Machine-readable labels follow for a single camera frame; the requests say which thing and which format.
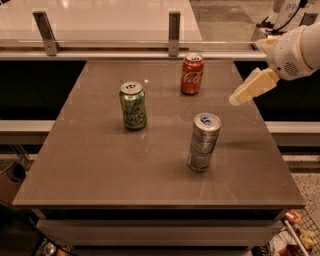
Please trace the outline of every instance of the red soda can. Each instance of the red soda can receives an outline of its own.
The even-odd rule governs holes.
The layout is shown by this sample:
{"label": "red soda can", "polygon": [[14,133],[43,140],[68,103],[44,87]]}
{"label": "red soda can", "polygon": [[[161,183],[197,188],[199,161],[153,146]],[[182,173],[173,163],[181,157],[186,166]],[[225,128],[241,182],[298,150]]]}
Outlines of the red soda can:
{"label": "red soda can", "polygon": [[183,60],[181,91],[188,95],[199,93],[204,60],[199,53],[189,53]]}

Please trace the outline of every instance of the table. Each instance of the table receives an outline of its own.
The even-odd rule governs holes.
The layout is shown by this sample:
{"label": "table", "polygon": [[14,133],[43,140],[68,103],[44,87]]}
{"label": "table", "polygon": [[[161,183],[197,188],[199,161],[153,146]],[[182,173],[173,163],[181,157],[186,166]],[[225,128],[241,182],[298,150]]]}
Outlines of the table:
{"label": "table", "polygon": [[[231,106],[232,61],[205,63],[200,93],[180,92],[182,61],[90,60],[13,204],[67,245],[254,246],[305,202],[255,105]],[[124,127],[120,85],[146,92],[148,124]],[[193,118],[222,127],[205,173],[187,165]]]}

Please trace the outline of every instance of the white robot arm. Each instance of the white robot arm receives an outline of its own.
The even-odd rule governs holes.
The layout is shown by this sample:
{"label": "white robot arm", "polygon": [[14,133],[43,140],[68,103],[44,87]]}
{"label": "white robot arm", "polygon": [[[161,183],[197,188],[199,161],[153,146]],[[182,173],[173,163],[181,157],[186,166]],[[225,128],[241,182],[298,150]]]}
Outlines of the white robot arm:
{"label": "white robot arm", "polygon": [[283,34],[267,52],[269,68],[252,71],[229,97],[232,105],[241,105],[273,89],[279,79],[294,80],[310,76],[320,69],[320,23],[300,26]]}
{"label": "white robot arm", "polygon": [[300,26],[276,40],[267,63],[284,80],[309,76],[320,68],[320,23]]}

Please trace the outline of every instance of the cable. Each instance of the cable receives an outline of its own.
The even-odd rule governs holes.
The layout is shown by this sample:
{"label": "cable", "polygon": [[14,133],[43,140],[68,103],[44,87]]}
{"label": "cable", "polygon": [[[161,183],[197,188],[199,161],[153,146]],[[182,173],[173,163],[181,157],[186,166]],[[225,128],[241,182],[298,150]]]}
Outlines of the cable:
{"label": "cable", "polygon": [[43,236],[45,239],[47,239],[50,243],[52,243],[57,249],[59,249],[60,251],[66,253],[67,255],[71,255],[71,256],[79,256],[77,254],[74,254],[72,252],[69,252],[65,249],[63,249],[61,246],[57,245],[55,242],[53,242],[53,240],[51,238],[49,238],[47,235],[45,235],[42,231],[40,231],[36,224],[34,223],[31,214],[28,214],[28,220],[30,222],[30,224],[35,228],[35,230],[41,235]]}
{"label": "cable", "polygon": [[284,25],[280,26],[280,27],[277,28],[277,29],[271,29],[271,30],[266,29],[265,31],[266,31],[267,33],[274,33],[274,32],[277,32],[277,31],[283,29],[285,26],[287,26],[287,25],[292,21],[292,19],[296,16],[296,14],[297,14],[298,11],[300,10],[300,8],[301,8],[301,4],[299,4],[297,10],[294,12],[294,14],[290,17],[290,19],[289,19]]}

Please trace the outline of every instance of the table top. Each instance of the table top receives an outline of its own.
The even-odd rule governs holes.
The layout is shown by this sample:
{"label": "table top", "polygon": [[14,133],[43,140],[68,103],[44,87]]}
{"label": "table top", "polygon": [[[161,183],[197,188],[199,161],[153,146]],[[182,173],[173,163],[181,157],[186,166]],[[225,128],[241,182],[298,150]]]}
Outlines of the table top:
{"label": "table top", "polygon": [[[205,61],[198,95],[181,60],[88,61],[13,204],[34,208],[301,208],[305,202],[253,102],[232,106],[232,61]],[[119,91],[146,93],[148,124],[124,127]],[[205,173],[187,165],[194,117],[222,127]]]}
{"label": "table top", "polygon": [[181,40],[202,40],[189,0],[11,0],[0,5],[0,39],[41,40],[34,11],[60,41],[168,40],[170,11],[181,13]]}

